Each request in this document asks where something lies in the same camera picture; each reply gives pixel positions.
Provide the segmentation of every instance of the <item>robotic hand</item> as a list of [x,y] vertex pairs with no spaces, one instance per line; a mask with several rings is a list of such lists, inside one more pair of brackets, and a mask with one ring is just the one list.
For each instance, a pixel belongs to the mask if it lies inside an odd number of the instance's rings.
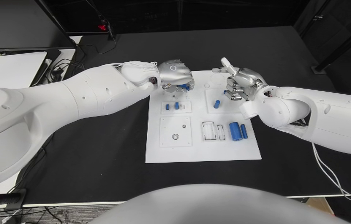
[[230,73],[225,95],[230,100],[247,100],[240,106],[244,119],[259,115],[269,127],[351,154],[351,96],[269,86],[254,71],[233,67],[225,58],[221,63],[224,68],[214,68],[212,72]]
[[0,182],[26,166],[64,125],[116,113],[160,87],[184,92],[194,88],[191,70],[179,60],[159,68],[156,62],[108,64],[48,85],[0,88]]

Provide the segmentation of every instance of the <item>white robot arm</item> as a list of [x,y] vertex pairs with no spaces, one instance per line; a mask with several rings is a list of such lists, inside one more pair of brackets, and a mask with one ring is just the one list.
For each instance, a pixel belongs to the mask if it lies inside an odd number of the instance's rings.
[[[269,86],[254,71],[234,68],[225,58],[221,62],[224,68],[212,71],[231,74],[225,95],[231,100],[247,100],[240,106],[244,118],[259,115],[269,127],[351,154],[351,96]],[[309,123],[299,123],[309,114]]]
[[78,119],[108,115],[162,87],[194,88],[179,60],[132,61],[91,68],[62,82],[0,89],[0,182],[26,166],[48,137]]

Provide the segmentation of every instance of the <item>white board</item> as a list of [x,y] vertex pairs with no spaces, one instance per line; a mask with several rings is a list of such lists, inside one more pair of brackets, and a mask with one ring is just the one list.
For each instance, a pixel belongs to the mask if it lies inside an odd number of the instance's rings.
[[[230,101],[223,93],[230,74],[194,71],[192,75],[195,80],[194,90],[186,93],[168,93],[159,89],[150,95],[146,163],[260,160],[262,155],[251,121],[244,120],[238,111],[238,106],[244,100]],[[221,101],[218,111],[212,105],[217,100]],[[173,105],[176,102],[179,104],[191,102],[191,112],[184,111],[181,113],[178,110],[175,114],[163,114],[165,103]],[[169,120],[166,119],[166,131],[162,129],[165,126],[160,125],[165,118],[169,118]],[[176,144],[176,140],[171,136],[181,132],[181,121],[185,118],[189,118],[188,139],[191,137],[192,141],[191,144],[186,140],[186,142]],[[217,140],[204,139],[202,122],[214,122],[215,128],[217,125],[223,125],[225,140],[220,140],[218,137]],[[249,139],[231,140],[228,128],[231,122],[246,125]]]

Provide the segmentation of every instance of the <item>blue part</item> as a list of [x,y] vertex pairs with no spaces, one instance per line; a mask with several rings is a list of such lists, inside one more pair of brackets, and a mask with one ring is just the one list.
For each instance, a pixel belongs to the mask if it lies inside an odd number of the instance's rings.
[[247,139],[247,129],[246,129],[246,125],[241,124],[240,127],[241,127],[243,138]]
[[214,104],[214,108],[218,108],[218,107],[220,107],[220,104],[221,104],[221,101],[217,100],[217,101],[215,101],[215,104]]
[[228,124],[230,132],[231,132],[231,139],[233,141],[243,140],[241,131],[240,131],[240,124],[233,122]]
[[186,89],[186,91],[191,90],[191,87],[188,86],[188,84],[182,84],[182,85],[178,85],[181,88]]

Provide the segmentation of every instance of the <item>black wall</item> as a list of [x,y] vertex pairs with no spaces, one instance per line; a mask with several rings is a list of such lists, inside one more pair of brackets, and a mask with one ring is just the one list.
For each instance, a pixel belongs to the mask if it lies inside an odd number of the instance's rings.
[[[84,0],[43,0],[67,32],[100,31]],[[293,25],[309,0],[94,0],[117,33]]]

